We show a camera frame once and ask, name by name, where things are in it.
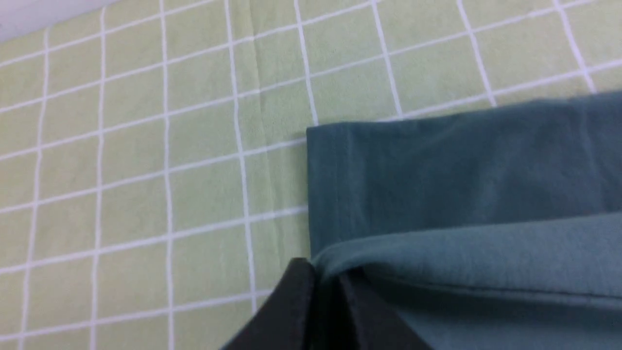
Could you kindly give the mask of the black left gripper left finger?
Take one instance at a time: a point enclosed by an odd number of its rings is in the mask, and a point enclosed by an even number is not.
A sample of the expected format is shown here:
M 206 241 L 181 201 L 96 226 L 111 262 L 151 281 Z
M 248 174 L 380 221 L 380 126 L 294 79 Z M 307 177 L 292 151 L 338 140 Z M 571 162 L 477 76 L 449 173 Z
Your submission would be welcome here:
M 308 350 L 315 271 L 305 258 L 289 261 L 276 288 L 224 350 Z

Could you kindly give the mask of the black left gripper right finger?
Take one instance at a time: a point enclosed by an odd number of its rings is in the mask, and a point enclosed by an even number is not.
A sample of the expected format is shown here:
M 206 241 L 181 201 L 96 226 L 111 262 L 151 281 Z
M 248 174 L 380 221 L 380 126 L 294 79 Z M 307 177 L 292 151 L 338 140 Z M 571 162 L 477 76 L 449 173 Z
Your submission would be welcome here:
M 340 350 L 430 350 L 416 332 L 375 292 L 362 272 L 338 277 Z

